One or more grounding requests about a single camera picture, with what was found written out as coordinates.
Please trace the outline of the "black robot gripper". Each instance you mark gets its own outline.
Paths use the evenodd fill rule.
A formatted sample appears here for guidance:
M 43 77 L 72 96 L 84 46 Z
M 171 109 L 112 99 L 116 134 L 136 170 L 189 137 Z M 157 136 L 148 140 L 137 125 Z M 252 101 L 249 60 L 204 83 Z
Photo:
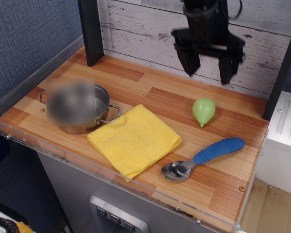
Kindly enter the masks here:
M 219 59 L 221 84 L 229 84 L 244 61 L 245 41 L 229 29 L 227 7 L 184 7 L 188 28 L 174 29 L 175 49 L 184 71 L 191 77 L 200 68 L 200 55 Z

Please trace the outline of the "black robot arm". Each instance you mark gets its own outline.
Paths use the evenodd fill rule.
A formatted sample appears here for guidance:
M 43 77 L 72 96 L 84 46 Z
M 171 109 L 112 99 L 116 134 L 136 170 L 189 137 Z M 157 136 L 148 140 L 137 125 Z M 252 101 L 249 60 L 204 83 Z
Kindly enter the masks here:
M 186 0 L 183 6 L 189 27 L 171 32 L 184 71 L 192 76 L 200 68 L 200 55 L 218 58 L 221 83 L 228 84 L 244 61 L 245 41 L 229 29 L 227 1 Z

